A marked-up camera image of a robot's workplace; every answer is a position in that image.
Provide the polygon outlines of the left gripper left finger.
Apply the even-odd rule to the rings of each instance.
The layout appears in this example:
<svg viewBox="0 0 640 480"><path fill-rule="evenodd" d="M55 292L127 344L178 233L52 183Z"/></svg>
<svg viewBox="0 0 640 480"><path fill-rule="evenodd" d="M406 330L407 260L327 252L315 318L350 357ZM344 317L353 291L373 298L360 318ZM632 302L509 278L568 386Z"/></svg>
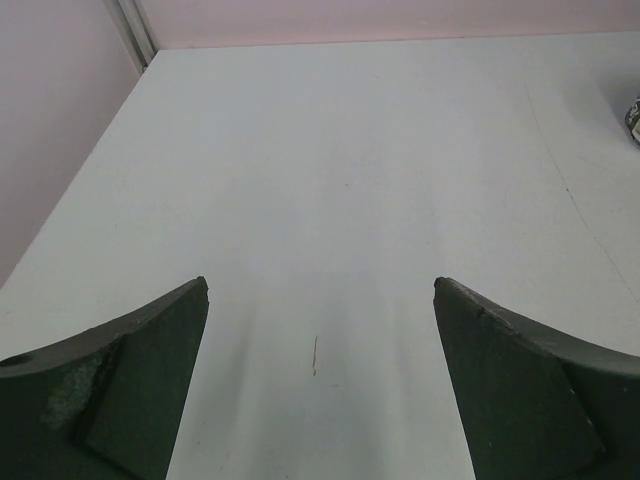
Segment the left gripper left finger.
<svg viewBox="0 0 640 480"><path fill-rule="evenodd" d="M2 478L166 478L208 309L197 277L3 360Z"/></svg>

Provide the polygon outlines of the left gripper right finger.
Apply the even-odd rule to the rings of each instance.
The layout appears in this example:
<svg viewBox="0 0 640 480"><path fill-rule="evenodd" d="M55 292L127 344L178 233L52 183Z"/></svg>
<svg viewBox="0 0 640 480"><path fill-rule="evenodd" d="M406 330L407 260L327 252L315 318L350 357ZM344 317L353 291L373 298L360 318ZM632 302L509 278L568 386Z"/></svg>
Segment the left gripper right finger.
<svg viewBox="0 0 640 480"><path fill-rule="evenodd" d="M452 278L437 278L434 290L476 478L638 478L638 357L517 314Z"/></svg>

